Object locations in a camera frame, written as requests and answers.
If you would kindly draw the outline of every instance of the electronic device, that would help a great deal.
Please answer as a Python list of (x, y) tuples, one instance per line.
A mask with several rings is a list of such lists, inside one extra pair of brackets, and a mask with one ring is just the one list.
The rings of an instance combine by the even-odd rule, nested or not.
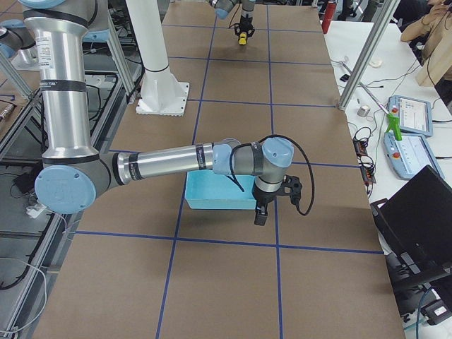
[(418, 286), (430, 284), (443, 303), (426, 298), (422, 313), (429, 313), (430, 324), (450, 317), (452, 188), (427, 165), (389, 200), (371, 206), (376, 226), (400, 264), (390, 274), (400, 313), (416, 309), (424, 292)]
[(430, 102), (394, 95), (389, 98), (388, 110), (398, 109), (400, 130), (409, 133), (433, 135), (432, 108)]
[(397, 175), (409, 180), (426, 165), (432, 166), (444, 178), (444, 174), (422, 134), (402, 133), (397, 141), (392, 133), (385, 133), (383, 144), (386, 154)]

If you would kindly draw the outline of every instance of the yellow object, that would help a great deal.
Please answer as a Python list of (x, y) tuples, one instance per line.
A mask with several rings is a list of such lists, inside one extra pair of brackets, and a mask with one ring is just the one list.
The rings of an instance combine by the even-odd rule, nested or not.
[(239, 44), (246, 44), (246, 33), (245, 32), (240, 33)]

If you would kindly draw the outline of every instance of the blue tray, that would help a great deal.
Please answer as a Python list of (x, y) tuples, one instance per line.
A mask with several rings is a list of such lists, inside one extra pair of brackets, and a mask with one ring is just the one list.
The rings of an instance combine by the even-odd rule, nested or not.
[(239, 187), (226, 176), (211, 170), (189, 172), (186, 177), (185, 200), (190, 208), (203, 210), (253, 210), (254, 177), (237, 175), (237, 180), (245, 189)]

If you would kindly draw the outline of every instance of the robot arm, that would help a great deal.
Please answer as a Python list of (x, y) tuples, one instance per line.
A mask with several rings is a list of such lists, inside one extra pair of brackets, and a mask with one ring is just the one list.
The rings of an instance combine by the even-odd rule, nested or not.
[(107, 25), (105, 0), (20, 0), (25, 23), (35, 31), (46, 107), (49, 147), (35, 182), (39, 200), (58, 213), (89, 207), (107, 190), (164, 174), (213, 170), (218, 174), (254, 175), (257, 225), (278, 195), (290, 195), (298, 207), (301, 184), (285, 175), (293, 157), (291, 142), (269, 137), (240, 145), (228, 140), (149, 153), (99, 155), (90, 141), (82, 38), (90, 25)]
[[(225, 19), (239, 0), (209, 0), (209, 4), (215, 9), (215, 14), (220, 19)], [(254, 34), (253, 12), (256, 0), (242, 0), (242, 14), (240, 22), (234, 24), (235, 35), (239, 37), (239, 44), (246, 44), (249, 37)]]

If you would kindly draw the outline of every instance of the red bottle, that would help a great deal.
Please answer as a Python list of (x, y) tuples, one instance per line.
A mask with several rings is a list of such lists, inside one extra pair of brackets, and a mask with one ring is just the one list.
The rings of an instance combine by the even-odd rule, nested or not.
[(331, 19), (333, 19), (334, 12), (336, 12), (336, 1), (328, 1), (328, 5), (325, 10), (325, 15), (322, 21), (322, 31), (324, 34), (328, 32)]

